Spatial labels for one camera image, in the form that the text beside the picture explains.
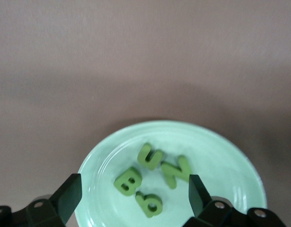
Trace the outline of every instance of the gray surface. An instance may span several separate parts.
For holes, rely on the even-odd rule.
[[[157,118],[238,145],[291,227],[291,0],[0,1],[0,204]]]

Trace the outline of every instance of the plate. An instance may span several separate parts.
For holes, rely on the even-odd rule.
[[[82,199],[75,210],[80,227],[181,227],[193,216],[188,182],[175,177],[176,188],[172,189],[167,171],[162,171],[164,164],[159,162],[154,170],[142,165],[138,155],[144,144],[150,144],[152,151],[163,152],[162,163],[180,167],[178,158],[183,156],[192,174],[200,176],[210,195],[228,199],[238,211],[246,213],[251,207],[266,208],[262,181],[234,144],[197,125],[151,121],[111,134],[85,158],[79,169]],[[130,168],[142,178],[141,185],[133,195],[123,195],[114,182]],[[130,180],[131,183],[124,186],[137,185],[137,180]],[[142,206],[137,202],[137,192],[145,201],[155,195],[154,201],[161,202],[158,207],[162,211],[147,217],[146,208],[155,211],[157,206],[152,203]]]

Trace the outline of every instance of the black metal bracket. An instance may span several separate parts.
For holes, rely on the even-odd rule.
[[[183,227],[285,227],[270,210],[250,208],[242,214],[224,201],[213,200],[198,175],[190,175],[189,201],[194,217]]]
[[[15,213],[0,206],[0,227],[64,227],[81,198],[81,175],[72,174],[49,199],[33,201]]]

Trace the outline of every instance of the mint green plate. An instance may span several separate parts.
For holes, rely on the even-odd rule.
[[[176,179],[177,188],[170,189],[160,167],[150,171],[138,163],[144,143],[161,149],[164,160],[174,165],[179,155],[187,157],[210,195],[228,199],[238,211],[266,208],[261,179],[235,145],[193,124],[151,121],[111,134],[86,157],[79,170],[83,196],[75,210],[80,227],[180,227],[193,216],[187,182]],[[124,196],[114,187],[115,179],[131,166],[142,175],[137,190],[161,198],[161,214],[147,218],[134,196]]]

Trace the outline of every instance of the green letter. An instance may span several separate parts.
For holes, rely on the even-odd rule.
[[[161,150],[151,152],[151,145],[146,143],[141,148],[137,160],[142,166],[154,170],[159,165],[162,158],[163,152]]]
[[[134,167],[128,168],[124,173],[118,176],[114,186],[123,195],[134,195],[136,188],[140,187],[142,176]]]
[[[178,157],[178,163],[179,167],[175,167],[167,162],[161,163],[162,172],[164,174],[168,186],[171,189],[177,187],[175,176],[188,182],[189,175],[192,174],[192,169],[190,168],[186,157],[180,155]]]
[[[154,194],[144,196],[141,192],[136,193],[136,201],[148,218],[162,212],[162,201]]]

